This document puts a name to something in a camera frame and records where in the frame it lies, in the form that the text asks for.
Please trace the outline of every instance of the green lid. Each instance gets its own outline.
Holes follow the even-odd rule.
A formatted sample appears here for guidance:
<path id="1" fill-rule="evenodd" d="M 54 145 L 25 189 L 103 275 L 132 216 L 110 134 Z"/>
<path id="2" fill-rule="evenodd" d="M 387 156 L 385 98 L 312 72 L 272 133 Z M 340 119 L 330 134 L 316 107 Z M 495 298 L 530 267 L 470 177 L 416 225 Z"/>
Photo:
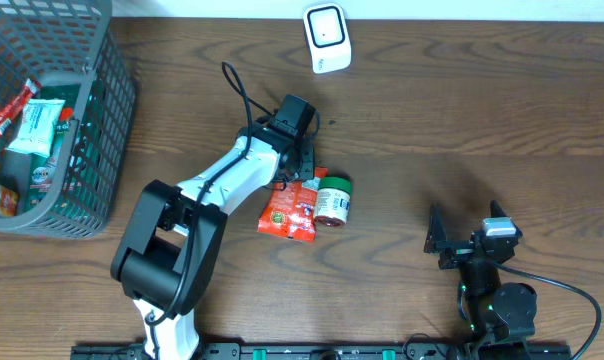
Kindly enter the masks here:
<path id="1" fill-rule="evenodd" d="M 320 180 L 319 189 L 326 188 L 342 190 L 349 195 L 351 195 L 351 191 L 353 191 L 353 185 L 351 185 L 350 181 L 334 176 L 325 177 Z"/>

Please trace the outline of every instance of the gray plastic basket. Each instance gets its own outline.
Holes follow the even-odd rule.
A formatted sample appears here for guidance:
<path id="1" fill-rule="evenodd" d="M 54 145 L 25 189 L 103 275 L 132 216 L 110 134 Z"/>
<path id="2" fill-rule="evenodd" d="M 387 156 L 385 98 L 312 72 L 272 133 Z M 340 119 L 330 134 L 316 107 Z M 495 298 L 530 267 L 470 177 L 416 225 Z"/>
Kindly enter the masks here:
<path id="1" fill-rule="evenodd" d="M 0 184 L 21 199 L 17 216 L 0 218 L 0 231 L 78 238 L 106 225 L 135 101 L 110 19 L 110 1 L 0 0 L 0 108 L 28 77 L 80 84 L 49 193 L 29 211 L 21 212 L 31 158 L 5 151 L 7 134 L 0 139 Z"/>

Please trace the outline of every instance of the wooden table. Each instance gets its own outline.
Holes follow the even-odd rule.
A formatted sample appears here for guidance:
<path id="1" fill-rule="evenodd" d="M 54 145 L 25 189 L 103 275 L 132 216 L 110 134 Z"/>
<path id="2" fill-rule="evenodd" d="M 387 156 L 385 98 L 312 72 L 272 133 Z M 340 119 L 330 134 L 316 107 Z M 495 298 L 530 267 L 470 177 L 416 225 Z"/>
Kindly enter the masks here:
<path id="1" fill-rule="evenodd" d="M 268 108 L 287 93 L 316 106 L 318 161 L 355 184 L 349 224 L 320 228 L 312 245 L 258 234 L 269 193 L 251 195 L 228 223 L 197 310 L 201 333 L 461 336 L 458 274 L 422 252 L 433 202 L 451 237 L 466 240 L 499 200 L 525 234 L 509 265 L 572 283 L 604 312 L 604 24 L 350 21 L 349 30 L 351 66 L 320 76 L 301 21 L 114 20 L 141 93 L 110 225 L 82 241 L 0 235 L 0 358 L 64 359 L 77 343 L 143 336 L 109 265 L 142 188 L 198 174 L 243 126 L 221 60 Z M 576 351 L 593 325 L 589 303 L 529 283 L 534 339 Z M 604 322 L 585 358 L 604 360 Z"/>

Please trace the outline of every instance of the red wrapper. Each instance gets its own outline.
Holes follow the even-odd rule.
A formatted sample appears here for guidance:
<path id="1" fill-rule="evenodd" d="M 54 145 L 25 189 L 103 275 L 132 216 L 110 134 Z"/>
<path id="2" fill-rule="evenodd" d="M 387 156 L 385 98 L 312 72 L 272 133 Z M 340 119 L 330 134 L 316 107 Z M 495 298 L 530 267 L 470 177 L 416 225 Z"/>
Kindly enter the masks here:
<path id="1" fill-rule="evenodd" d="M 274 190 L 269 205 L 260 217 L 258 231 L 291 240 L 313 242 L 313 210 L 318 185 L 328 172 L 327 168 L 316 167 L 313 180 L 289 183 L 284 190 Z"/>
<path id="2" fill-rule="evenodd" d="M 24 84 L 24 88 L 22 91 L 11 100 L 9 104 L 3 107 L 0 110 L 0 137 L 4 134 L 4 131 L 11 125 L 13 119 L 22 111 L 24 105 L 31 100 L 33 95 L 35 95 L 42 85 L 38 82 L 26 79 L 26 83 Z"/>

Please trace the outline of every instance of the small jar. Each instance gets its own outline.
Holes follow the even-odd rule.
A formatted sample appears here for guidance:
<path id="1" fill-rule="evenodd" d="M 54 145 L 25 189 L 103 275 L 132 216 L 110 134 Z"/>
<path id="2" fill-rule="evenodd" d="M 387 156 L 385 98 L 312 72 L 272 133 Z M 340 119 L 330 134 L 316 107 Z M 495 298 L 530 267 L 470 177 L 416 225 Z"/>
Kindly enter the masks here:
<path id="1" fill-rule="evenodd" d="M 325 177 L 320 180 L 313 219 L 326 226 L 346 224 L 351 204 L 351 182 L 340 177 Z"/>

